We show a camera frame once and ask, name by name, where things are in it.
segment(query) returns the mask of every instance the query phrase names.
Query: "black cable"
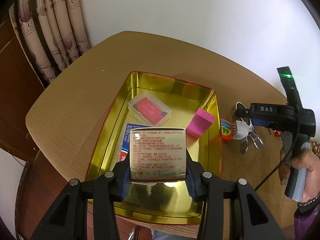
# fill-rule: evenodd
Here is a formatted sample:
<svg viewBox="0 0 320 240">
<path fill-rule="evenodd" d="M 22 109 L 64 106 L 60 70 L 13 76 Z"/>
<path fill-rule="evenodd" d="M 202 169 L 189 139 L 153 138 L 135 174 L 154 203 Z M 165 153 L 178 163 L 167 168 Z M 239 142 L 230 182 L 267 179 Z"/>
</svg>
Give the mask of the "black cable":
<svg viewBox="0 0 320 240">
<path fill-rule="evenodd" d="M 11 156 L 12 156 L 22 167 L 24 167 L 24 165 L 22 165 L 21 162 L 19 162 L 12 154 L 11 154 Z"/>
<path fill-rule="evenodd" d="M 300 123 L 299 120 L 298 121 L 298 127 L 297 127 L 297 133 L 299 133 L 299 129 L 300 129 Z M 290 155 L 294 145 L 296 144 L 298 136 L 295 137 L 294 141 L 292 142 L 289 151 L 285 154 L 284 158 L 279 162 L 279 164 L 260 182 L 260 184 L 254 189 L 255 191 L 257 191 L 266 181 L 267 179 L 269 179 L 271 177 L 272 174 L 275 173 L 275 171 L 286 161 L 286 159 L 288 158 L 288 156 Z"/>
</svg>

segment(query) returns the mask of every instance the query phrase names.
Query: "white wall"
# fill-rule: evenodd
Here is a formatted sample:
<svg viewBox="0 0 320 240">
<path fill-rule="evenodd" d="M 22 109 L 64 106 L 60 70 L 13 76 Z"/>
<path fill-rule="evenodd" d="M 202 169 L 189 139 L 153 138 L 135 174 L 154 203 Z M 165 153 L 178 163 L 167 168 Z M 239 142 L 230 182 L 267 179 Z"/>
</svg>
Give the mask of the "white wall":
<svg viewBox="0 0 320 240">
<path fill-rule="evenodd" d="M 14 209 L 18 185 L 23 171 L 20 165 L 9 153 L 0 148 L 0 216 L 11 232 L 16 237 L 14 228 Z"/>
<path fill-rule="evenodd" d="M 126 30 L 175 38 L 239 63 L 282 93 L 276 68 L 289 65 L 320 124 L 320 31 L 301 0 L 81 1 L 92 45 Z"/>
</svg>

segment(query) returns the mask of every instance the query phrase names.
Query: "hand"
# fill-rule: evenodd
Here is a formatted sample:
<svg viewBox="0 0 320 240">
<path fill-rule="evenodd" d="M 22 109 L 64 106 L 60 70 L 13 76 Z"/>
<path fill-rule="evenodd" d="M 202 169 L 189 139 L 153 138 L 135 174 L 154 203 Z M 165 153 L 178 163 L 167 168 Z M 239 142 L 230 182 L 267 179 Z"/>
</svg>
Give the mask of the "hand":
<svg viewBox="0 0 320 240">
<path fill-rule="evenodd" d="M 280 160 L 285 156 L 283 148 L 280 151 Z M 320 192 L 320 159 L 310 150 L 305 150 L 297 158 L 291 160 L 291 166 L 295 169 L 307 168 L 306 185 L 303 191 L 302 202 L 307 202 L 316 197 Z M 281 185 L 290 176 L 290 168 L 283 163 L 279 167 Z"/>
</svg>

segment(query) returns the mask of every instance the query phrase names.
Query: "green light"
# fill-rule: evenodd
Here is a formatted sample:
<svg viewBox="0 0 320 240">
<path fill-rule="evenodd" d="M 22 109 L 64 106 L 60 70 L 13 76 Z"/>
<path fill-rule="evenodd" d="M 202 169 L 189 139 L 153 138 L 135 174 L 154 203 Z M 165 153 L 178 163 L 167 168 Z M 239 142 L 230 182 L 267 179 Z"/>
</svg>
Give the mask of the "green light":
<svg viewBox="0 0 320 240">
<path fill-rule="evenodd" d="M 286 77 L 286 78 L 293 78 L 293 76 L 290 74 L 280 74 L 280 76 Z"/>
</svg>

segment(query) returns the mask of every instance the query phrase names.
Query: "purple sleeve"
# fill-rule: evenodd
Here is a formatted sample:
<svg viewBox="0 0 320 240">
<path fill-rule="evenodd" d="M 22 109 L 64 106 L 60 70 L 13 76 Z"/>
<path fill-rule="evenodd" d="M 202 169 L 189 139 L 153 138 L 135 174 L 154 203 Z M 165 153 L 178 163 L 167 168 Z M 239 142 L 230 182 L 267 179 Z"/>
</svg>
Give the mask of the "purple sleeve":
<svg viewBox="0 0 320 240">
<path fill-rule="evenodd" d="M 311 224 L 315 220 L 320 210 L 320 204 L 318 204 L 313 212 L 308 216 L 294 216 L 294 234 L 296 240 L 301 240 L 306 234 Z"/>
</svg>

